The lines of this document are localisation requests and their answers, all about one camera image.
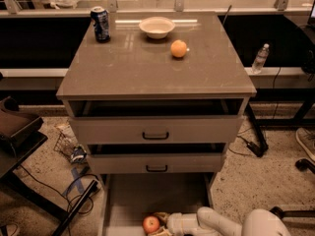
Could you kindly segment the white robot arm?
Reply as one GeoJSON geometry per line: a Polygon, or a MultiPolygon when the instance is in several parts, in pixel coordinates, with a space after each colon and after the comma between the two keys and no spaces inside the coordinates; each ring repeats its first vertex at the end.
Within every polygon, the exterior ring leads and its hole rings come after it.
{"type": "Polygon", "coordinates": [[[291,236],[284,223],[265,209],[252,210],[242,224],[207,206],[196,213],[156,212],[154,217],[162,226],[148,236],[291,236]]]}

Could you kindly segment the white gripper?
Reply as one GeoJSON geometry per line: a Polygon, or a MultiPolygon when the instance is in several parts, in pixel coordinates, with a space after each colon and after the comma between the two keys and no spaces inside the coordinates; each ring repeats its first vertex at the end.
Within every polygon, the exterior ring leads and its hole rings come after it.
{"type": "Polygon", "coordinates": [[[172,213],[155,212],[156,216],[163,224],[166,224],[167,229],[162,226],[156,232],[150,233],[148,236],[196,236],[199,229],[199,223],[196,213],[172,213]]]}

